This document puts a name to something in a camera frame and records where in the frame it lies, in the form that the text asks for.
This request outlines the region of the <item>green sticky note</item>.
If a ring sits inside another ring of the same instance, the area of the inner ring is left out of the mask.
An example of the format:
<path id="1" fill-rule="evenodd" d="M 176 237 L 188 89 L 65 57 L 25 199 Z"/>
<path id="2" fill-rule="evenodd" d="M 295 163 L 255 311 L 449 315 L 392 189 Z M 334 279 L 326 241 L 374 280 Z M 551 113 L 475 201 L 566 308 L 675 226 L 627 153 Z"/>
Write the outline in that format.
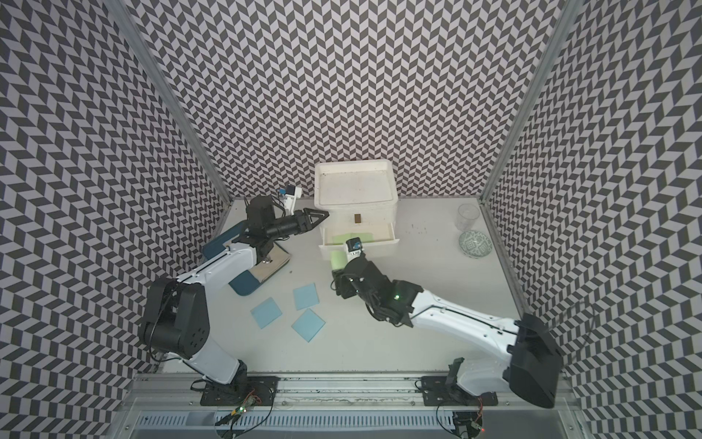
<path id="1" fill-rule="evenodd" d="M 368 232 L 351 233 L 350 238 L 358 238 L 362 243 L 372 243 L 374 241 L 373 234 Z"/>
<path id="2" fill-rule="evenodd" d="M 346 267 L 347 254 L 345 251 L 332 251 L 329 255 L 333 271 L 343 270 Z"/>
<path id="3" fill-rule="evenodd" d="M 352 233 L 345 233 L 345 234 L 339 234 L 335 235 L 331 238 L 330 244 L 331 245 L 342 245 L 346 241 L 350 240 L 353 238 Z"/>

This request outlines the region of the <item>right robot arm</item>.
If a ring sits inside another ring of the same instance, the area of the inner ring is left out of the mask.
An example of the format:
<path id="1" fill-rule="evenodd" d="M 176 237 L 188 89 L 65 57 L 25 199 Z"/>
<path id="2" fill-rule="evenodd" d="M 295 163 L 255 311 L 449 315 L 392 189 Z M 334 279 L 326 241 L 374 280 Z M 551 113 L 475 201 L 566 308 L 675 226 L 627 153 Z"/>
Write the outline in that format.
<path id="1" fill-rule="evenodd" d="M 539 408 L 555 407 L 564 352 L 537 316 L 499 318 L 474 311 L 420 285 L 389 279 L 365 256 L 335 270 L 333 283 L 341 298 L 360 298 L 374 320 L 393 327 L 431 329 L 482 351 L 478 360 L 453 361 L 448 391 L 473 397 L 511 391 Z"/>

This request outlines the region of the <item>white drawer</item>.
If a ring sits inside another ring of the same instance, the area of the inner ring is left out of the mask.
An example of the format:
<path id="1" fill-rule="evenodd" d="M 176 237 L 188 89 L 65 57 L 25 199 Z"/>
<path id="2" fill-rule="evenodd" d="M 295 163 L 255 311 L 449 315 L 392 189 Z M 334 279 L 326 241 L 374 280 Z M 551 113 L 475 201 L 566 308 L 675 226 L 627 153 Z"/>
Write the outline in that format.
<path id="1" fill-rule="evenodd" d="M 388 257 L 395 254 L 400 239 L 396 236 L 394 224 L 386 223 L 335 223 L 322 228 L 322 244 L 319 250 L 324 260 L 330 261 L 330 252 L 344 251 L 345 243 L 342 245 L 331 245 L 331 238 L 335 235 L 345 233 L 368 232 L 373 234 L 372 243 L 363 243 L 364 252 L 369 259 Z"/>

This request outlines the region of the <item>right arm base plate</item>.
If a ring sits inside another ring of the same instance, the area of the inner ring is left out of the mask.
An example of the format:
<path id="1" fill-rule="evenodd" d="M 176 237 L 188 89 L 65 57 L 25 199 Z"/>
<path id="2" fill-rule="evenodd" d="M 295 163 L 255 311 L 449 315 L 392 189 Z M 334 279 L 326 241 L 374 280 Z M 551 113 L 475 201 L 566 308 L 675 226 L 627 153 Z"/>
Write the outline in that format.
<path id="1" fill-rule="evenodd" d="M 446 376 L 422 376 L 418 387 L 422 394 L 423 403 L 427 407 L 438 407 L 439 405 L 493 407 L 499 404 L 496 393 L 472 395 L 457 384 L 449 385 Z"/>

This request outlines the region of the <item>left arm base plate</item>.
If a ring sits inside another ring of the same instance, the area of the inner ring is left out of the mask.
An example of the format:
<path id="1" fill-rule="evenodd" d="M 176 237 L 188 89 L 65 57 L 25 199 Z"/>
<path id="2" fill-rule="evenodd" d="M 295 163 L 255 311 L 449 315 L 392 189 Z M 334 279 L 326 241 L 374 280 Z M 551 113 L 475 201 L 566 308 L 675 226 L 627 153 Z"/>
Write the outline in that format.
<path id="1" fill-rule="evenodd" d="M 204 381 L 202 388 L 191 387 L 200 394 L 199 404 L 205 407 L 233 407 L 243 404 L 250 395 L 256 407 L 270 407 L 277 394 L 280 379 L 272 375 L 253 376 L 245 382 L 220 384 Z"/>

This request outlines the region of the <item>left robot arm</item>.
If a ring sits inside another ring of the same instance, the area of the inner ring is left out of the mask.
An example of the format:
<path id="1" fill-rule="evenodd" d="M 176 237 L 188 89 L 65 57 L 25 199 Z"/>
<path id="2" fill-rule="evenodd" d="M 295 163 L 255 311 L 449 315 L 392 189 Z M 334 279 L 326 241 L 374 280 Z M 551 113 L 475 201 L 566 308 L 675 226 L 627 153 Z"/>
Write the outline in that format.
<path id="1" fill-rule="evenodd" d="M 175 278 L 162 276 L 148 288 L 138 336 L 152 360 L 157 351 L 182 360 L 203 378 L 230 385 L 245 364 L 210 335 L 210 306 L 236 277 L 270 260 L 278 241 L 310 232 L 330 213 L 283 208 L 273 196 L 246 203 L 246 219 L 217 238 L 221 251 Z"/>

